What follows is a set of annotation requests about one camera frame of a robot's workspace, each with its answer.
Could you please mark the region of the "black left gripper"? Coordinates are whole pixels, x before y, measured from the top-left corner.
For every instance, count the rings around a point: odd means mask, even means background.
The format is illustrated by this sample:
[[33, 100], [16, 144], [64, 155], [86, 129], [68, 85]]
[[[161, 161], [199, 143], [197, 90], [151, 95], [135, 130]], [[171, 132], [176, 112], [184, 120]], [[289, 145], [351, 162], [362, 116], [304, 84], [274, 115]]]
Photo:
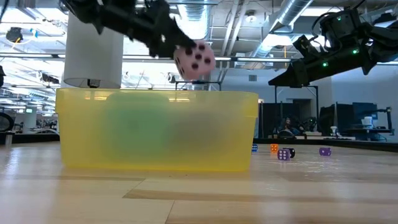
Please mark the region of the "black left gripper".
[[149, 46], [152, 57], [172, 58], [177, 48], [193, 48], [197, 44], [170, 17], [169, 4], [166, 1], [144, 1], [145, 6], [137, 11], [143, 22], [137, 31], [137, 40], [154, 39]]

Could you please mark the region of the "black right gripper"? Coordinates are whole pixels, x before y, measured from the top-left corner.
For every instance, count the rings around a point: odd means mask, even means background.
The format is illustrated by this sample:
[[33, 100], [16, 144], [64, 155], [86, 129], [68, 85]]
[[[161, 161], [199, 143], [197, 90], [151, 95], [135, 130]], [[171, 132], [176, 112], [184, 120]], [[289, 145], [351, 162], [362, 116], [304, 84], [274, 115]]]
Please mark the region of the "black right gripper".
[[305, 35], [300, 36], [294, 42], [294, 47], [303, 57], [291, 62], [284, 73], [268, 82], [269, 85], [308, 86], [310, 82], [331, 76], [330, 53], [326, 52], [323, 47], [318, 51]]

